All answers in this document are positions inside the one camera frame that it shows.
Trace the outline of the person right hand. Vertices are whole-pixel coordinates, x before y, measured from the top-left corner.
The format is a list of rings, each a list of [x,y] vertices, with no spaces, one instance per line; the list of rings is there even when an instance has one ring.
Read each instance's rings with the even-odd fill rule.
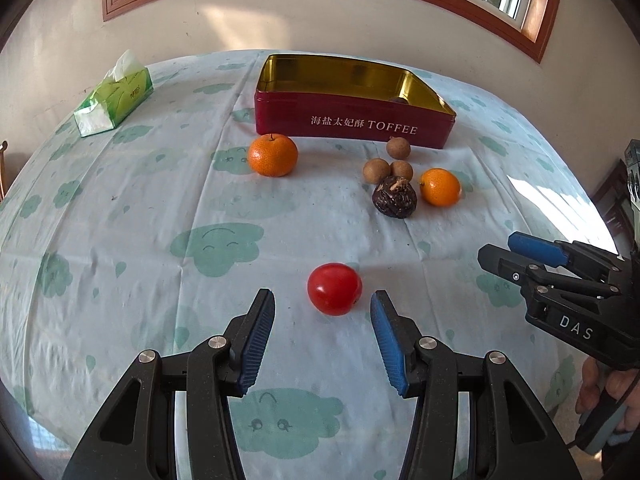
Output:
[[[624,395],[636,378],[638,370],[613,370],[606,379],[600,377],[598,363],[591,356],[582,363],[582,384],[575,404],[577,414],[593,410],[599,403],[600,394],[605,390],[616,401]],[[616,427],[617,432],[629,432],[637,429],[640,422],[639,384],[629,393],[625,401],[627,411]]]

